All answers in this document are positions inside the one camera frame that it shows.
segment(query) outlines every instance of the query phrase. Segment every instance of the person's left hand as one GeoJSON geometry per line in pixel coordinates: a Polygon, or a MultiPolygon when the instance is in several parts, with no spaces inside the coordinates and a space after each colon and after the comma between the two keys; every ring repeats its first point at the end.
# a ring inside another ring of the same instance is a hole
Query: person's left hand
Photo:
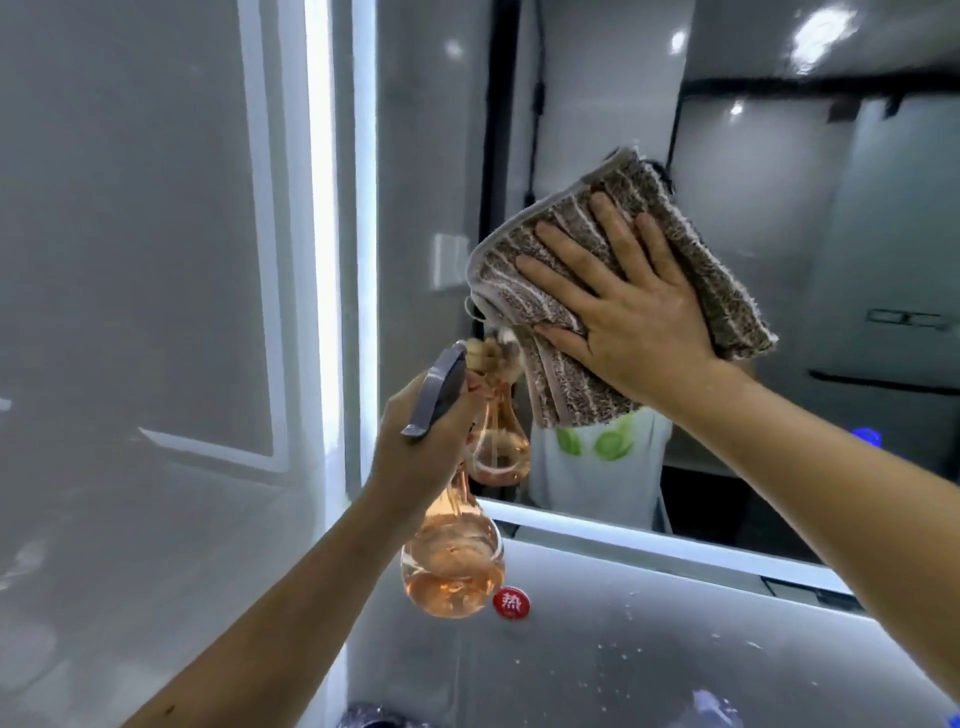
{"type": "Polygon", "coordinates": [[[409,519],[414,531],[460,465],[470,428],[483,416],[489,394],[483,378],[468,371],[460,398],[450,411],[424,437],[412,440],[401,430],[410,421],[424,376],[418,376],[387,402],[365,489],[389,501],[399,517],[409,519]]]}

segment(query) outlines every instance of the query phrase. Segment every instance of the towel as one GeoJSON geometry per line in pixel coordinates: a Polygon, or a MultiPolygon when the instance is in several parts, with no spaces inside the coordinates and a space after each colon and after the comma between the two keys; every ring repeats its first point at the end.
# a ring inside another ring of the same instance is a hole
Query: towel
{"type": "Polygon", "coordinates": [[[641,406],[534,333],[531,326],[538,323],[580,334],[587,330],[573,312],[533,288],[514,265],[518,255],[529,255],[576,281],[534,235],[536,223],[545,220],[625,278],[589,210],[589,196],[597,191],[606,192],[627,220],[648,212],[660,224],[697,292],[718,356],[750,358],[770,351],[777,343],[776,334],[764,323],[750,294],[709,251],[674,204],[672,185],[662,166],[636,148],[620,148],[568,189],[505,222],[474,249],[468,261],[467,281],[473,302],[489,324],[511,328],[520,342],[534,419],[541,427],[598,425],[641,406]]]}

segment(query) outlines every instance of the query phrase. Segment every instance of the ceiling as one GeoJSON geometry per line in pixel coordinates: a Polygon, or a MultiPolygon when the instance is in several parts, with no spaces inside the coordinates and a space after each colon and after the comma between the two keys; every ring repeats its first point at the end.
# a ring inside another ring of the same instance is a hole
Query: ceiling
{"type": "Polygon", "coordinates": [[[960,73],[960,0],[698,0],[684,78],[836,78],[917,70],[960,73]],[[817,12],[814,25],[822,22],[812,34],[815,41],[819,34],[822,55],[799,74],[797,33],[817,12]],[[824,44],[831,29],[823,21],[833,21],[836,36],[838,17],[845,21],[841,37],[824,44]]]}

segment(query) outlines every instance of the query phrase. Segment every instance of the person's right hand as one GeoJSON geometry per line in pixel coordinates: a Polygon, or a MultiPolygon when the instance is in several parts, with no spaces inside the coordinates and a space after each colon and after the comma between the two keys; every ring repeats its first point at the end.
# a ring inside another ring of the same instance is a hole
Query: person's right hand
{"type": "Polygon", "coordinates": [[[621,394],[669,416],[691,385],[701,383],[719,362],[697,295],[653,217],[644,213],[635,219],[637,235],[607,195],[594,194],[590,208],[627,280],[558,228],[538,223],[540,241],[594,295],[543,263],[519,256],[520,273],[580,316],[587,337],[546,324],[534,329],[621,394]]]}

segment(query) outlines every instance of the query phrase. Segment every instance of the white shirt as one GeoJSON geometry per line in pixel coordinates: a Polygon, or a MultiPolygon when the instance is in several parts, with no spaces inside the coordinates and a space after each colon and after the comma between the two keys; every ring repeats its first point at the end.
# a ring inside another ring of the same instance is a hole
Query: white shirt
{"type": "Polygon", "coordinates": [[[606,425],[534,425],[530,498],[558,513],[649,530],[662,508],[660,470],[672,431],[650,407],[606,425]]]}

